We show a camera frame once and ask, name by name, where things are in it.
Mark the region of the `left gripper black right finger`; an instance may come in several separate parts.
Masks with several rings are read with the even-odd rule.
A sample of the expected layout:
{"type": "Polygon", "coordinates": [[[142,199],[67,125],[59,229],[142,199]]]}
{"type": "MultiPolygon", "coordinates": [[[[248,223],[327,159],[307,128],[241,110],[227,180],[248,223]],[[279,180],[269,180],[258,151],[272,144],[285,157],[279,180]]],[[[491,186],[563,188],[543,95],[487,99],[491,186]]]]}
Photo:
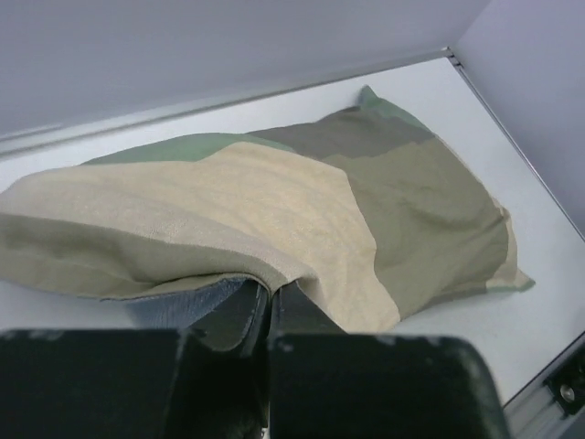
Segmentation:
{"type": "Polygon", "coordinates": [[[503,438],[479,352],[456,337],[347,334],[297,284],[272,298],[272,438],[503,438]]]}

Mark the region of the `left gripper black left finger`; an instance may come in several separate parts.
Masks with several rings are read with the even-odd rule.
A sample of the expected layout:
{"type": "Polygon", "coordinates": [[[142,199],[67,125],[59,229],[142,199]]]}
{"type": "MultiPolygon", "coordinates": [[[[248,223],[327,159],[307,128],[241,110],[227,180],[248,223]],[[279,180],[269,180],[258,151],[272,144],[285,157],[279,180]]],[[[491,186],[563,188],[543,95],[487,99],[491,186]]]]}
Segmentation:
{"type": "Polygon", "coordinates": [[[185,328],[1,335],[4,438],[259,438],[268,292],[245,281],[185,328]]]}

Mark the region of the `blue pillowcase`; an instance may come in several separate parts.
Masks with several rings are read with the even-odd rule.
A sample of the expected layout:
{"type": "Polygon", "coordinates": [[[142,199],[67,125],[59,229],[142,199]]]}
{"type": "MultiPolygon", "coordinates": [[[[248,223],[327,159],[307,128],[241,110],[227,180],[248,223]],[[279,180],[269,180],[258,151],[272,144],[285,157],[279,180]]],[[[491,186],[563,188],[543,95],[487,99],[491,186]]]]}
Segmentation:
{"type": "Polygon", "coordinates": [[[312,123],[191,134],[19,178],[1,277],[186,327],[247,281],[348,332],[520,292],[509,212],[431,129],[363,88],[312,123]]]}

